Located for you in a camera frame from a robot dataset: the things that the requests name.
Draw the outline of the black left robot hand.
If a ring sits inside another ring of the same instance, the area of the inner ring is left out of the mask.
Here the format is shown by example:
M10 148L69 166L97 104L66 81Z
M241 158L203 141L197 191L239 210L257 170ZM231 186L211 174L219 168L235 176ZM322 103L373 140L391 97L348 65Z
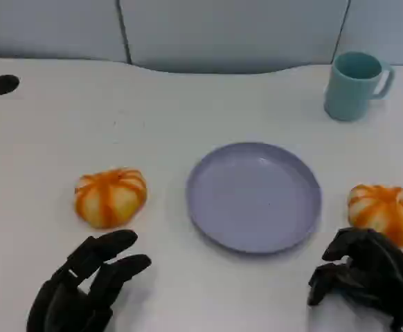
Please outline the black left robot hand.
M104 331L124 283L152 263L144 254L107 263L137 239L132 230L117 230L83 241L42 284L26 330Z

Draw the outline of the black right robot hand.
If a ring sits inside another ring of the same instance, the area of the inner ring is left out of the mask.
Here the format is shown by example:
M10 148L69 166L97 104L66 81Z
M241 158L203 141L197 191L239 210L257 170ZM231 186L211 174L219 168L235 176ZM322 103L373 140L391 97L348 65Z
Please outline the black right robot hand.
M338 230L309 282L307 304L317 306L337 293L392 319L403 331L403 252L384 234L354 227Z

